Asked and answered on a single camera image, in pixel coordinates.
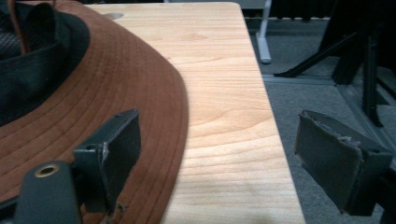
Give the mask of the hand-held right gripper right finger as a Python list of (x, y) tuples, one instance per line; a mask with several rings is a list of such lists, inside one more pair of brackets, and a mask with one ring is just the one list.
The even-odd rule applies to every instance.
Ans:
[(342, 122), (304, 110), (294, 147), (302, 166), (342, 213), (393, 215), (393, 153)]

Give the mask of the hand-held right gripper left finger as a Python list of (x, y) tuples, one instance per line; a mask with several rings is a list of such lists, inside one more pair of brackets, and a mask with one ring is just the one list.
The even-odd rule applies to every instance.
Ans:
[(139, 111), (108, 119), (74, 149), (73, 173), (78, 200), (89, 213), (115, 210), (130, 172), (140, 156)]

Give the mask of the brown brimmed hat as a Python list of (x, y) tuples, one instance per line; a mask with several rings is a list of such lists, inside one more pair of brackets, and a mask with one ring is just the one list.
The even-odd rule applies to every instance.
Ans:
[[(74, 149), (137, 109), (140, 156), (110, 213), (78, 200)], [(0, 224), (161, 224), (187, 92), (147, 42), (76, 0), (0, 0)]]

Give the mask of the black metal stand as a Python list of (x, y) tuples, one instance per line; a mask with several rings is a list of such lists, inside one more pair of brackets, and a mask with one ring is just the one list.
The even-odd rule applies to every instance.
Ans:
[(396, 0), (336, 0), (319, 50), (279, 77), (297, 77), (329, 56), (337, 56), (332, 79), (349, 85), (363, 69), (362, 110), (382, 125), (377, 114), (379, 65), (396, 74)]

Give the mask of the white metal table leg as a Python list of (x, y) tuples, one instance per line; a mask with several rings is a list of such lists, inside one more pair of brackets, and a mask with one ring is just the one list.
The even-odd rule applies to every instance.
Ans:
[(272, 0), (264, 0), (264, 6), (262, 10), (262, 22), (260, 30), (256, 33), (256, 39), (258, 43), (259, 59), (261, 63), (269, 64), (272, 59), (270, 50), (268, 48), (266, 31), (269, 21), (269, 15), (271, 10)]

